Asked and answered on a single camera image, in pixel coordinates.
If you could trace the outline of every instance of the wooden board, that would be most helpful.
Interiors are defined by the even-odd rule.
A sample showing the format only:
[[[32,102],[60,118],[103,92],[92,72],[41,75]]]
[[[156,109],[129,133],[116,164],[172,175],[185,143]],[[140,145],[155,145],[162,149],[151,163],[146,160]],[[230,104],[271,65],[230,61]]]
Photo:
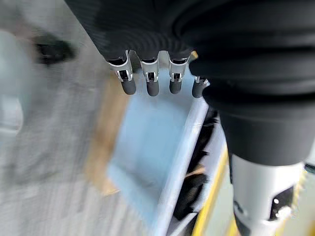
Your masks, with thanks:
[[[98,121],[85,165],[86,178],[103,194],[118,190],[106,177],[106,168],[112,158],[116,137],[119,132],[129,96],[122,89],[116,75],[111,72],[105,83]]]

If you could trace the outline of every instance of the black rubber fingertip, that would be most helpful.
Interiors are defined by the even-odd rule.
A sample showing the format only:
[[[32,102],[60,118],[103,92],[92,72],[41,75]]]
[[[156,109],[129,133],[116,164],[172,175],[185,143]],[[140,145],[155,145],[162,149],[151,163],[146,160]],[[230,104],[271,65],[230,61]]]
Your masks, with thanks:
[[[201,83],[197,83],[196,80],[193,82],[193,86],[192,86],[192,96],[194,98],[200,98],[202,97],[202,91],[204,90],[204,88],[207,86],[207,84],[204,84],[203,82]]]
[[[158,81],[154,82],[150,80],[150,82],[147,82],[147,91],[150,96],[157,96],[159,91]]]
[[[178,94],[181,91],[181,88],[182,88],[182,82],[178,82],[178,81],[169,82],[169,90],[171,91],[172,94]]]
[[[126,80],[126,81],[122,82],[122,86],[123,86],[124,92],[128,95],[133,95],[137,90],[134,79],[132,79],[131,81]]]

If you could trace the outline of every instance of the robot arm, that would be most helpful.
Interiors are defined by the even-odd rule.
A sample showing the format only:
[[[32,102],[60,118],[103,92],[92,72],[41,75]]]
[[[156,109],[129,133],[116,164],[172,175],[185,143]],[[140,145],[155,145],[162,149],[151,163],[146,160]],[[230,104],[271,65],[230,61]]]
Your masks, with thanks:
[[[315,137],[315,0],[66,0],[117,73],[136,91],[127,50],[158,94],[158,52],[170,55],[170,91],[190,65],[193,88],[219,111],[231,154],[242,235],[271,236]]]

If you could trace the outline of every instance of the yellow stripe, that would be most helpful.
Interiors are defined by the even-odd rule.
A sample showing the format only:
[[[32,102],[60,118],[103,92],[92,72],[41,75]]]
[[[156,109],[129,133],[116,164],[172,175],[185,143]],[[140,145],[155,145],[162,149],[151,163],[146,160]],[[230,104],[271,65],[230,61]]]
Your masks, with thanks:
[[[228,160],[228,152],[227,152],[227,147],[225,146],[220,157],[218,172],[214,178],[209,197],[204,207],[202,208],[202,210],[200,211],[198,215],[197,221],[192,231],[192,236],[201,236],[204,233],[205,227],[209,221],[212,209],[214,207],[214,202],[217,198],[217,195],[221,186],[227,160]]]
[[[225,234],[226,236],[237,236],[238,235],[238,229],[236,226],[235,218],[233,217],[230,226],[228,227],[228,230]]]

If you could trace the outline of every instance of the yellow edge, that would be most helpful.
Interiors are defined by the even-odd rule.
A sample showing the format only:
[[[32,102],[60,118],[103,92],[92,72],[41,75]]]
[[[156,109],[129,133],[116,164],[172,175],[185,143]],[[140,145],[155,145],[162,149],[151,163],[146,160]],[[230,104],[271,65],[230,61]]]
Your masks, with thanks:
[[[214,178],[213,185],[211,187],[211,191],[209,194],[209,197],[198,214],[197,221],[195,223],[195,226],[192,231],[192,236],[201,236],[203,235],[203,232],[205,230],[205,227],[209,221],[209,217],[211,215],[212,209],[214,207],[214,202],[217,198],[221,182],[224,176],[224,170],[225,170],[225,165],[228,160],[228,152],[227,152],[227,147],[225,146],[223,149],[223,152],[221,153],[220,157],[220,162],[219,162],[219,167],[218,167],[218,172]]]

